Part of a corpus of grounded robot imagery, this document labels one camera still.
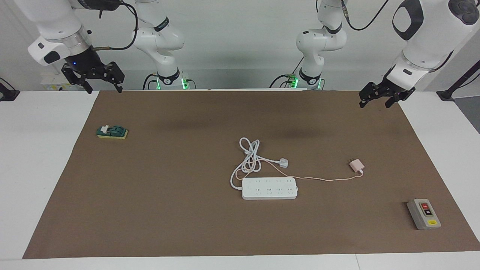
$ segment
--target white plug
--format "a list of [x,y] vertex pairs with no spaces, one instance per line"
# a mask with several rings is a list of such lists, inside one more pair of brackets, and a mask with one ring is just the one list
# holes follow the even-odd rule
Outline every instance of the white plug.
[[362,164],[360,160],[354,160],[350,162],[350,167],[352,167],[352,170],[354,172],[359,172],[363,174],[363,169],[365,169],[365,166]]
[[278,164],[280,168],[286,168],[288,167],[288,159],[281,158]]

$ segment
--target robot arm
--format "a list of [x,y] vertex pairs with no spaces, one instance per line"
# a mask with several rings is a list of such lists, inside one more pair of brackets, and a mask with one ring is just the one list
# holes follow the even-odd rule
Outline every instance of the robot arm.
[[115,62],[102,63],[93,50],[89,33],[73,13],[71,2],[77,2],[75,7],[100,12],[113,11],[119,6],[119,2],[110,0],[15,0],[40,32],[40,37],[28,47],[28,52],[43,66],[65,59],[67,63],[62,68],[65,77],[71,84],[83,86],[88,93],[92,93],[92,88],[86,79],[102,79],[121,92],[120,84],[125,75]]
[[[449,58],[449,53],[475,28],[478,19],[474,0],[403,1],[394,15],[393,26],[407,45],[383,81],[370,82],[359,93],[360,107],[381,97],[390,97],[385,103],[387,108],[408,99],[415,91],[415,84]],[[408,28],[401,29],[398,22],[404,20],[410,23]]]
[[318,88],[325,64],[320,53],[345,46],[347,34],[342,29],[343,17],[341,0],[322,0],[318,20],[324,25],[323,28],[311,29],[298,35],[297,48],[304,56],[302,67],[295,74],[299,79],[299,87]]
[[188,88],[183,71],[170,52],[183,48],[185,37],[170,24],[161,0],[135,0],[135,3],[139,19],[149,24],[139,28],[135,47],[152,58],[162,86]]

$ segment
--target power strip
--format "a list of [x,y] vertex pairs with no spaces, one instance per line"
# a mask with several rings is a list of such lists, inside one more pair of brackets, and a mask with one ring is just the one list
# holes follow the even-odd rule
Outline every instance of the power strip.
[[242,181],[241,194],[245,200],[292,200],[298,188],[291,177],[249,177]]

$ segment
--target white power cord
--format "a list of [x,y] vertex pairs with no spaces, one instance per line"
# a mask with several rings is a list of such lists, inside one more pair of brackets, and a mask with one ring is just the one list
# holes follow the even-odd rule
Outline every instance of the white power cord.
[[[248,149],[245,148],[242,145],[242,141],[246,141],[248,143]],[[298,177],[298,176],[290,176],[282,172],[279,168],[277,168],[274,163],[279,164],[281,168],[286,168],[288,166],[288,160],[281,158],[280,160],[269,160],[266,158],[263,158],[257,154],[258,148],[260,147],[260,140],[254,140],[253,142],[250,142],[249,139],[242,137],[239,141],[240,148],[244,151],[246,157],[240,163],[235,170],[233,171],[232,175],[230,176],[230,185],[238,190],[242,190],[242,187],[240,186],[235,186],[233,183],[233,177],[237,180],[243,180],[245,179],[250,173],[252,172],[259,172],[262,169],[262,161],[267,162],[268,164],[272,165],[277,171],[279,171],[282,175],[286,177],[292,177],[296,179],[313,179],[313,180],[321,180],[321,181],[342,181],[342,180],[351,180],[354,178],[362,177],[363,176],[363,169],[365,166],[360,162],[360,160],[354,160],[350,163],[350,167],[355,171],[360,173],[360,175],[356,175],[350,178],[341,178],[341,179],[323,179],[323,178],[317,178],[317,177]],[[246,175],[243,176],[242,178],[239,178],[237,173],[238,171],[242,171]]]

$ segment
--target white table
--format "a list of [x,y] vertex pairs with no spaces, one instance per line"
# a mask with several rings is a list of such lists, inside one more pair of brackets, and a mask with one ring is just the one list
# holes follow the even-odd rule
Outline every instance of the white table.
[[[15,102],[0,103],[1,270],[480,269],[480,252],[22,260],[97,95],[22,92]],[[454,103],[433,92],[417,92],[400,104],[480,239],[480,135]]]

